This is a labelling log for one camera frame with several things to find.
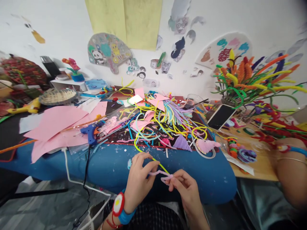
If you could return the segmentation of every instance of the blue watch strap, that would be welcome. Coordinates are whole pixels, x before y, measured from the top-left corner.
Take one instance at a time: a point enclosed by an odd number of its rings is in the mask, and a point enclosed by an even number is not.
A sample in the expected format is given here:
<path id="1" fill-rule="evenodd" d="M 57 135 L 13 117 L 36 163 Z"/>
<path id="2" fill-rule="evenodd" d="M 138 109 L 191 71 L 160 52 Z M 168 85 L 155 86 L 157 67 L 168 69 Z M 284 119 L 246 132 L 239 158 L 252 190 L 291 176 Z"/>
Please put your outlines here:
<path id="1" fill-rule="evenodd" d="M 304 149 L 300 149 L 300 148 L 291 146 L 289 151 L 299 152 L 299 153 L 303 154 L 305 157 L 307 157 L 307 151 L 304 150 Z"/>
<path id="2" fill-rule="evenodd" d="M 119 221 L 121 222 L 121 224 L 123 224 L 123 225 L 127 225 L 127 224 L 129 224 L 129 222 L 130 222 L 130 220 L 132 219 L 132 217 L 134 216 L 134 214 L 135 214 L 135 211 L 136 211 L 136 209 L 131 213 L 131 214 L 127 214 L 126 212 L 125 212 L 125 210 L 123 209 L 122 210 L 122 213 L 119 215 Z"/>

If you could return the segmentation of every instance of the gold bangle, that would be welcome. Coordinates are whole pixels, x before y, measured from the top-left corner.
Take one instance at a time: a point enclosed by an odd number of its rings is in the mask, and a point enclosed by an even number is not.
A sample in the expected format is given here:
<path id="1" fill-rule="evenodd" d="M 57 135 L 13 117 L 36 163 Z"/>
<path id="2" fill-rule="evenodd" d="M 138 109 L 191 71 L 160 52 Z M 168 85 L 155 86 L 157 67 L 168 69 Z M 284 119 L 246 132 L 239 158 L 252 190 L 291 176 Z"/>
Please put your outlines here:
<path id="1" fill-rule="evenodd" d="M 277 159 L 277 161 L 282 160 L 282 159 L 296 160 L 296 161 L 299 161 L 299 162 L 302 162 L 302 163 L 306 164 L 305 162 L 303 162 L 301 160 L 290 158 L 290 157 L 282 157 L 282 158 Z"/>

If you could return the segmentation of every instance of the blue tablecloth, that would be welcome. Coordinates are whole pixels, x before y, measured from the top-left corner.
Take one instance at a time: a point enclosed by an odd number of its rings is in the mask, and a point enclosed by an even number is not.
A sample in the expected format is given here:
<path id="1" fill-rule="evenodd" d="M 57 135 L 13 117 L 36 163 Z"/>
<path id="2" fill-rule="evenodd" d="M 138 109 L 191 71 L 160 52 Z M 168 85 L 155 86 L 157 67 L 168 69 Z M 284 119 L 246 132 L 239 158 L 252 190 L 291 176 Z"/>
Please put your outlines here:
<path id="1" fill-rule="evenodd" d="M 0 162 L 0 167 L 41 180 L 67 178 L 63 152 L 45 154 L 37 162 L 31 164 L 32 148 L 33 144 L 19 148 L 15 158 L 11 162 Z M 234 197 L 237 188 L 235 175 L 221 150 L 214 159 L 205 159 L 196 151 L 169 149 L 167 158 L 163 151 L 152 148 L 143 149 L 159 160 L 169 173 L 174 173 L 179 169 L 187 171 L 197 181 L 202 203 L 221 204 Z M 101 145 L 96 153 L 91 155 L 87 181 L 111 192 L 119 193 L 127 184 L 128 160 L 137 153 L 134 146 Z M 71 155 L 68 151 L 67 155 L 70 177 L 83 180 L 86 164 L 84 152 Z M 177 191 L 170 193 L 168 186 L 161 182 L 158 175 L 146 199 L 161 202 L 179 201 L 180 195 Z"/>

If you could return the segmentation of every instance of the phone screen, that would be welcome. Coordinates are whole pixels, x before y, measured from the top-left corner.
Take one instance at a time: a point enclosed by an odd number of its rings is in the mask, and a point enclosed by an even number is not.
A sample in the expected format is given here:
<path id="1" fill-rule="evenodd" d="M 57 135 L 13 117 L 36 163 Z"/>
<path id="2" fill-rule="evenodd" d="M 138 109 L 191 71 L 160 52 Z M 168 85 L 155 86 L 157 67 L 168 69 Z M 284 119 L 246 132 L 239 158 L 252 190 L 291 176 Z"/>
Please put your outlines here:
<path id="1" fill-rule="evenodd" d="M 232 107 L 221 105 L 220 109 L 209 121 L 208 126 L 214 129 L 220 129 L 221 126 L 232 116 L 234 111 L 235 109 Z"/>

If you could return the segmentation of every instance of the yellow paper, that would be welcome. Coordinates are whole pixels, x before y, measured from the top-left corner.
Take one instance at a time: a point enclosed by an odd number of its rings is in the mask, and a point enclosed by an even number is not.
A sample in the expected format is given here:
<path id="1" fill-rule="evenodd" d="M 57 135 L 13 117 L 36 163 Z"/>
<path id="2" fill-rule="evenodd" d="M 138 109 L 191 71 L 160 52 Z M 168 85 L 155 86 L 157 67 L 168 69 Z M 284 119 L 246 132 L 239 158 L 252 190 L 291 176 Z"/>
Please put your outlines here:
<path id="1" fill-rule="evenodd" d="M 94 34 L 113 34 L 127 44 L 123 0 L 85 0 L 85 4 Z"/>
<path id="2" fill-rule="evenodd" d="M 127 45 L 156 50 L 162 0 L 124 0 Z"/>

